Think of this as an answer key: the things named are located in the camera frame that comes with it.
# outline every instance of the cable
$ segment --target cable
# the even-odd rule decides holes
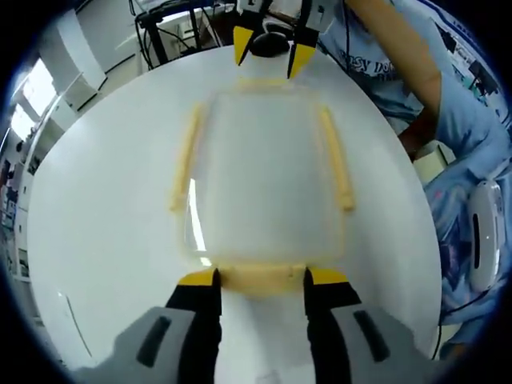
[[[144,60],[146,61],[146,64],[148,65],[148,68],[150,70],[153,69],[153,64],[151,63],[151,60],[149,59],[148,55],[147,55],[147,52],[145,51],[145,44],[142,43],[142,39],[141,39],[141,32],[138,28],[138,17],[135,17],[135,32],[137,33],[137,40],[138,40],[138,44],[140,46],[140,49],[141,49],[141,53],[142,53],[142,56],[144,57]]]
[[[217,44],[217,46],[221,46],[220,42],[218,41],[219,37],[217,36],[217,31],[215,30],[214,25],[211,22],[210,16],[208,16],[208,13],[205,11],[205,9],[203,7],[201,7],[201,9],[202,9],[203,14],[206,16],[206,20],[208,20],[208,24],[210,24],[211,30],[214,32],[215,43]],[[213,4],[213,10],[214,10],[214,12],[212,14],[212,17],[215,16],[215,2]]]
[[[480,293],[479,296],[477,296],[476,298],[474,298],[470,302],[467,302],[463,306],[460,306],[460,307],[457,307],[457,308],[453,308],[452,310],[447,310],[446,312],[441,312],[440,313],[440,315],[439,315],[439,322],[438,322],[438,329],[439,329],[439,331],[438,331],[438,340],[435,343],[434,353],[432,354],[432,357],[430,358],[430,360],[434,360],[435,359],[435,355],[438,354],[438,350],[439,350],[439,347],[441,345],[441,335],[442,335],[442,326],[441,326],[441,324],[442,324],[443,320],[446,318],[446,316],[448,316],[450,314],[453,314],[455,312],[459,312],[460,310],[463,310],[464,308],[467,308],[471,304],[476,303],[478,300],[484,298],[486,296],[486,294],[489,293],[489,291],[490,291],[490,289],[484,290],[483,292]]]

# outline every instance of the white table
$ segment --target white table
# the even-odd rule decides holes
[[[69,367],[104,360],[116,335],[150,307],[165,305],[194,268],[177,254],[177,222],[168,210],[191,111],[240,78],[286,76],[288,56],[249,56],[237,67],[233,55],[232,47],[210,50],[136,78],[77,120],[36,173],[28,217],[34,295]],[[363,301],[407,324],[427,353],[441,269],[414,168],[384,117],[334,62],[316,53],[294,81],[319,92],[346,147],[357,209],[338,267]],[[273,370],[283,382],[312,382],[299,296],[249,303],[224,293],[222,303],[218,382],[255,382]],[[72,321],[88,353],[70,349],[62,329]]]

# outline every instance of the black cable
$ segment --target black cable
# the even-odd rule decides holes
[[[489,293],[489,290],[484,290],[483,292],[480,293],[479,296],[477,296],[476,298],[474,298],[470,302],[467,302],[463,306],[460,306],[458,308],[453,308],[452,310],[447,310],[446,312],[441,312],[440,313],[440,315],[439,315],[439,322],[438,322],[438,329],[439,329],[439,331],[438,331],[438,340],[435,343],[434,353],[432,354],[432,357],[430,358],[430,360],[434,360],[435,359],[435,355],[438,354],[438,350],[439,350],[439,347],[441,345],[441,334],[442,334],[442,326],[441,326],[441,324],[442,324],[443,320],[446,318],[446,316],[448,316],[450,314],[453,314],[455,312],[459,312],[460,310],[463,310],[464,308],[467,308],[471,304],[474,304],[478,300],[484,298],[486,296],[486,294],[488,294],[488,293]]]
[[[139,44],[142,56],[144,57],[144,60],[146,61],[146,64],[148,65],[148,68],[150,70],[152,70],[153,69],[153,65],[151,64],[151,60],[147,56],[147,52],[145,51],[145,44],[143,44],[143,42],[142,42],[141,32],[140,32],[140,30],[138,28],[138,17],[135,18],[135,32],[137,33],[137,40],[138,40],[138,44]]]
[[[163,30],[162,28],[157,28],[157,30],[159,30],[160,32],[163,32],[164,34],[169,34],[171,35],[172,37],[176,38],[177,40],[180,41],[181,44],[183,44],[185,46],[185,48],[187,48],[188,50],[190,49],[190,46],[185,42],[185,40],[183,40],[182,38],[180,38],[178,35],[176,34],[173,34],[172,32],[169,32],[168,30]]]
[[[144,30],[144,35],[142,36],[142,45],[143,45],[143,49],[144,49],[144,53],[146,54],[146,57],[147,57],[147,65],[148,65],[148,68],[149,69],[154,69],[154,65],[153,65],[153,60],[151,60],[151,55],[150,55],[150,48],[151,48],[151,38],[150,38],[150,44],[148,45],[147,44],[147,30]]]
[[[211,22],[210,16],[208,16],[208,13],[205,11],[205,9],[203,7],[201,7],[201,9],[202,9],[202,12],[204,13],[204,15],[206,16],[206,20],[208,20],[208,24],[210,24],[211,30],[214,32],[215,43],[217,44],[217,46],[221,46],[220,42],[218,41],[217,31],[215,30],[214,25]],[[214,5],[213,5],[213,11],[214,12],[212,14],[212,17],[215,16],[215,2],[214,2]]]

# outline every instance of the clothing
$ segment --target clothing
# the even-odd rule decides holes
[[[436,139],[445,143],[457,161],[450,164],[426,188],[426,196],[438,235],[442,268],[442,311],[458,308],[480,295],[473,292],[470,271],[471,238],[468,198],[500,164],[512,156],[510,136],[495,113],[476,100],[452,76],[442,74],[442,96]],[[506,242],[501,249],[498,280],[489,293],[467,308],[445,317],[445,324],[468,322],[489,314],[496,306],[511,265],[512,166],[495,179],[502,190]],[[472,338],[474,327],[458,340]]]
[[[438,68],[452,74],[448,51],[434,21],[410,9],[402,0],[389,1],[427,41]],[[411,123],[422,111],[422,104],[408,91],[377,40],[366,31],[354,12],[349,10],[348,14],[350,76],[384,116]],[[341,2],[336,5],[334,15],[334,21],[320,36],[320,43],[346,68],[346,24]]]

